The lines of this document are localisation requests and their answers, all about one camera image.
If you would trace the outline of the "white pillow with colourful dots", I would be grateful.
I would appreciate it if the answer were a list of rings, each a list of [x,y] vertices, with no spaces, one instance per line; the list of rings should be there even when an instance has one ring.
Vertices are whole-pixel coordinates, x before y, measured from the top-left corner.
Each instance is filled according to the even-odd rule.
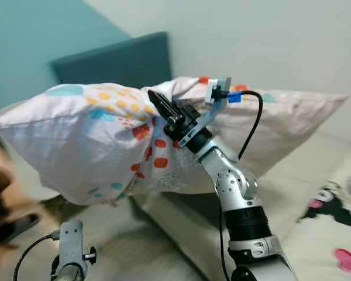
[[[259,91],[231,102],[208,126],[255,176],[302,145],[347,100],[341,94]],[[45,187],[74,204],[114,203],[141,193],[213,193],[194,155],[165,133],[148,88],[63,84],[0,115],[0,136]]]

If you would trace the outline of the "dark teal bed headboard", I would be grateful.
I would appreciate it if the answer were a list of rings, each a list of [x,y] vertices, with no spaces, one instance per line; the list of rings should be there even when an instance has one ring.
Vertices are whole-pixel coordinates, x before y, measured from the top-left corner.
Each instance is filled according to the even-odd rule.
[[[115,83],[143,88],[173,79],[167,32],[71,54],[51,61],[50,67],[60,84]]]

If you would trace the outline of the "beige bed mattress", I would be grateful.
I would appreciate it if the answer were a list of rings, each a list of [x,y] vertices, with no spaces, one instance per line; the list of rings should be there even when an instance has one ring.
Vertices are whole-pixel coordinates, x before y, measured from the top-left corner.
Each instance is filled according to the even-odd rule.
[[[315,133],[259,179],[259,198],[271,231],[287,252],[296,220],[316,190],[351,153],[351,142]],[[148,193],[131,197],[207,281],[225,281],[216,199],[210,194]]]

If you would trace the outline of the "beige quilt with cartoon print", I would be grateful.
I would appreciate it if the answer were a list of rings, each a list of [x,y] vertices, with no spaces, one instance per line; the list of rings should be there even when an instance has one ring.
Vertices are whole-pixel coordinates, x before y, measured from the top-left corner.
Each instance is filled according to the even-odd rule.
[[[351,152],[309,199],[283,249],[299,281],[351,281]]]

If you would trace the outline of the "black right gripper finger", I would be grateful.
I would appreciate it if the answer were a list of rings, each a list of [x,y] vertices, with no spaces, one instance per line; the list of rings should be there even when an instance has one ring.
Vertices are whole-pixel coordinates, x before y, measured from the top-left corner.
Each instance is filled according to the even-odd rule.
[[[179,120],[181,119],[181,111],[179,107],[164,95],[159,92],[149,90],[147,91],[149,101],[155,106],[157,112],[165,120]]]

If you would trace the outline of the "dark slipper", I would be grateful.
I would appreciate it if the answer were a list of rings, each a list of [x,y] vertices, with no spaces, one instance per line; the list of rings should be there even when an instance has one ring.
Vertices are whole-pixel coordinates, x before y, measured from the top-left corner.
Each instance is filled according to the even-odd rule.
[[[41,217],[39,214],[31,213],[15,220],[2,223],[0,225],[0,244],[9,243],[13,238],[16,238],[16,236],[26,232],[29,228],[33,228],[40,219]]]

